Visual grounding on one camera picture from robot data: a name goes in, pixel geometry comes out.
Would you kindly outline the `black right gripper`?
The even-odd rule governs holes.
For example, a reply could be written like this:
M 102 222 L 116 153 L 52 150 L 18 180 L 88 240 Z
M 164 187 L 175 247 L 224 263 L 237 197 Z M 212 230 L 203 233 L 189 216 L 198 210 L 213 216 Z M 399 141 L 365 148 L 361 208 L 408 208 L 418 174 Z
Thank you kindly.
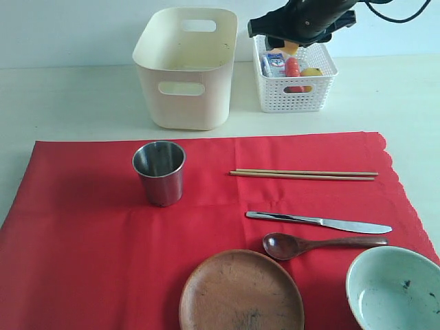
M 306 0 L 288 1 L 282 12 L 268 12 L 247 23 L 249 37 L 264 35 L 266 49 L 280 49 L 285 46 L 283 39 L 309 46 L 326 43 L 334 32 L 351 27 L 356 23 L 352 7 L 355 1 L 347 0 Z

